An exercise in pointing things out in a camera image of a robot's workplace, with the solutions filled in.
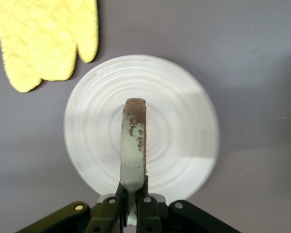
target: yellow oven mitt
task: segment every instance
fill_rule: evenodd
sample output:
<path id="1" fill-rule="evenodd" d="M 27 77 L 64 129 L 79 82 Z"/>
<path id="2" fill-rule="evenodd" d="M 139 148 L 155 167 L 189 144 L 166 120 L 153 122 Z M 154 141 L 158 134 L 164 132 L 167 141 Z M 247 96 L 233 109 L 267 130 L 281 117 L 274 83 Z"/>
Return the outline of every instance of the yellow oven mitt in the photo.
<path id="1" fill-rule="evenodd" d="M 66 80 L 77 51 L 88 63 L 98 48 L 95 0 L 0 0 L 0 44 L 6 75 L 20 92 L 42 80 Z"/>

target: quilted fabric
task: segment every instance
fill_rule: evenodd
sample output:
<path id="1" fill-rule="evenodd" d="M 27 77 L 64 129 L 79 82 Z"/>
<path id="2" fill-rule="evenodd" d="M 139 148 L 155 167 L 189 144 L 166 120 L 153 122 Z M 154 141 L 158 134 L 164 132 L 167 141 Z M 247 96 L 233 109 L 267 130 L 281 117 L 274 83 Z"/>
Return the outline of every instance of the quilted fabric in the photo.
<path id="1" fill-rule="evenodd" d="M 20 92 L 42 80 L 66 80 L 77 51 L 88 63 L 98 48 L 95 0 L 0 0 L 0 44 L 6 75 Z"/>

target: gray table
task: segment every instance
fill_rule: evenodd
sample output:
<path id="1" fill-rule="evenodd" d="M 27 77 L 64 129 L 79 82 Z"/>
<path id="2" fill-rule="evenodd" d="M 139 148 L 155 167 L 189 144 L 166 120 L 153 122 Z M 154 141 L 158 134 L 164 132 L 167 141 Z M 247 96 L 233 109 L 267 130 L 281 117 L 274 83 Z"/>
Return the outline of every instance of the gray table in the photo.
<path id="1" fill-rule="evenodd" d="M 96 203 L 65 149 L 65 105 L 86 72 L 127 54 L 178 63 L 215 105 L 219 158 L 189 201 L 243 233 L 291 233 L 291 0 L 109 0 L 100 23 L 98 56 L 65 82 L 18 93 L 0 55 L 0 233 Z"/>

